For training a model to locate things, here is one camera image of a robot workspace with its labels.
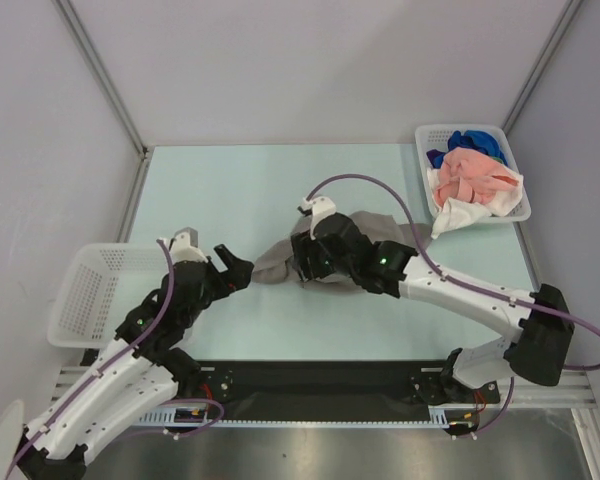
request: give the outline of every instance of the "red wire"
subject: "red wire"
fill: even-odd
[[[206,383],[203,383],[200,388],[202,388],[202,390],[204,390],[204,393],[207,395],[207,398],[209,400],[213,400],[213,395],[211,394],[211,389],[209,388],[209,385],[207,385]]]
[[[476,413],[482,413],[487,409],[487,401],[484,398],[484,395],[482,395],[482,392],[480,390],[475,392],[475,397],[476,400],[478,400],[478,402],[476,403],[482,403],[482,408],[480,408],[479,410],[476,411]]]

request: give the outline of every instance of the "pink cloth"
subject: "pink cloth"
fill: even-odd
[[[438,173],[440,184],[433,192],[442,207],[447,198],[467,203],[487,204],[498,191],[511,191],[518,186],[509,169],[484,153],[456,147],[444,156]]]

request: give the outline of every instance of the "clothes pile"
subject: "clothes pile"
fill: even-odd
[[[484,217],[505,217],[520,203],[524,177],[508,168],[497,140],[486,132],[455,131],[447,153],[429,150],[429,187],[438,216],[432,238]]]

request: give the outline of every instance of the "laundry basket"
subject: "laundry basket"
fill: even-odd
[[[464,133],[466,130],[481,130],[493,136],[500,144],[500,150],[504,153],[509,168],[520,173],[513,152],[509,147],[507,137],[501,128],[492,125],[475,125],[469,123],[459,124],[438,124],[438,125],[423,125],[416,129],[416,147],[418,149],[418,159],[420,160],[420,172],[422,174],[422,182],[424,183],[424,191],[427,197],[427,205],[431,215],[435,218],[438,215],[438,208],[433,199],[433,192],[429,187],[427,179],[427,169],[431,168],[427,152],[429,150],[440,150],[446,152],[448,150],[447,140],[456,130]],[[492,215],[478,220],[478,223],[507,223],[507,222],[522,222],[531,216],[531,205],[527,198],[527,192],[522,191],[522,200],[506,217],[497,217]]]
[[[167,274],[156,245],[96,243],[75,256],[53,306],[47,338],[52,345],[102,348],[127,313]],[[191,329],[185,334],[185,340]]]

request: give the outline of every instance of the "white cloth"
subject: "white cloth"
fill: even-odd
[[[518,186],[510,192],[497,192],[495,197],[493,197],[493,200],[485,205],[461,202],[455,198],[448,198],[447,201],[444,202],[442,208],[436,204],[438,214],[433,222],[431,238],[438,238],[441,233],[467,227],[478,222],[480,219],[491,215],[496,215],[498,217],[506,217],[509,215],[511,210],[513,210],[522,200],[522,184],[524,177],[511,169],[507,170],[509,170],[513,178],[518,180]],[[431,192],[433,192],[440,183],[438,180],[438,172],[437,169],[427,169],[427,179],[429,181]]]

